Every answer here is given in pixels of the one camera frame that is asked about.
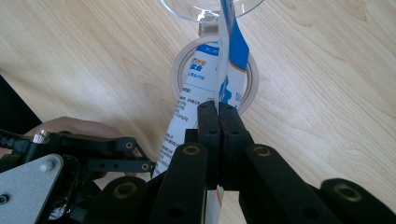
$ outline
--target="wood grain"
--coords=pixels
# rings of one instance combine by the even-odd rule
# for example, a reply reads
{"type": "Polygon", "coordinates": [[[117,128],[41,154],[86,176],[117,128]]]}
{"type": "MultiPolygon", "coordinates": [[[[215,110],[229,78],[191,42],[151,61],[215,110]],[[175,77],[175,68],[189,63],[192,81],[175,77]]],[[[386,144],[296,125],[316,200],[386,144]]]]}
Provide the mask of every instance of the wood grain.
{"type": "MultiPolygon", "coordinates": [[[[238,21],[260,71],[254,140],[311,185],[350,179],[396,211],[396,2],[268,0],[238,21]]],[[[102,121],[156,160],[197,29],[158,0],[3,0],[0,74],[42,120],[102,121]]],[[[221,222],[243,222],[227,195],[221,222]]]]}

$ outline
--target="screw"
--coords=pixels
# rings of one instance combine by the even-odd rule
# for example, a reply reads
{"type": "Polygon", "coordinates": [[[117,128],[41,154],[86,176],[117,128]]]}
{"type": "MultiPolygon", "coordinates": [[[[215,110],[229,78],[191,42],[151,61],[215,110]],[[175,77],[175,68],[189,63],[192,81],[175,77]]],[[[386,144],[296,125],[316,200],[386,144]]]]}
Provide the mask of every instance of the screw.
{"type": "Polygon", "coordinates": [[[0,205],[7,203],[9,200],[9,196],[6,194],[0,195],[0,205]]]}
{"type": "Polygon", "coordinates": [[[33,136],[32,142],[36,144],[45,144],[49,136],[50,136],[50,131],[45,129],[40,130],[40,133],[37,133],[33,136]]]}
{"type": "Polygon", "coordinates": [[[40,166],[40,171],[47,172],[52,170],[55,167],[53,161],[44,161],[43,164],[40,166]]]}

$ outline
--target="clear plastic cup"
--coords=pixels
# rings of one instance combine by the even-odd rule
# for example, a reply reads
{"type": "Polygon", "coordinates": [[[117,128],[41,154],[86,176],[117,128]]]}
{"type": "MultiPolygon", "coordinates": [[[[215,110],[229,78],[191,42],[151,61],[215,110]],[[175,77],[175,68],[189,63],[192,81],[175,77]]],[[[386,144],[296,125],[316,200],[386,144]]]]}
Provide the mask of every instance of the clear plastic cup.
{"type": "MultiPolygon", "coordinates": [[[[201,22],[205,14],[218,16],[220,0],[161,0],[172,13],[188,21],[201,22]]],[[[253,10],[264,0],[233,0],[235,16],[240,17],[253,10]]]]}

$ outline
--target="metal plate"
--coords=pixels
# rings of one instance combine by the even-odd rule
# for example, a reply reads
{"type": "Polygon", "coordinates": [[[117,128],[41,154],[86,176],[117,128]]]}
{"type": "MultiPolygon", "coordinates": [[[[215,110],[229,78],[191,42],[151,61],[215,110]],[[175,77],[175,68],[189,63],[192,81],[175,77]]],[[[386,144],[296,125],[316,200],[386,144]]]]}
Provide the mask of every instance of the metal plate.
{"type": "Polygon", "coordinates": [[[0,223],[37,223],[64,166],[61,156],[51,154],[0,174],[0,223]]]}

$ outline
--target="blue label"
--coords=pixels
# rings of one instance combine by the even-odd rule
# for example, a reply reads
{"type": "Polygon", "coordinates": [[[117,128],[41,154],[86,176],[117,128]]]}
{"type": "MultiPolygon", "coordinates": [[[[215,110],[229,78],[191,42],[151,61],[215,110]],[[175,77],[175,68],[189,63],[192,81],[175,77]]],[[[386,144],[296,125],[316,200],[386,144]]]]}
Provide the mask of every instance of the blue label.
{"type": "Polygon", "coordinates": [[[210,55],[219,56],[219,48],[216,47],[200,45],[198,46],[197,50],[210,55]]]}

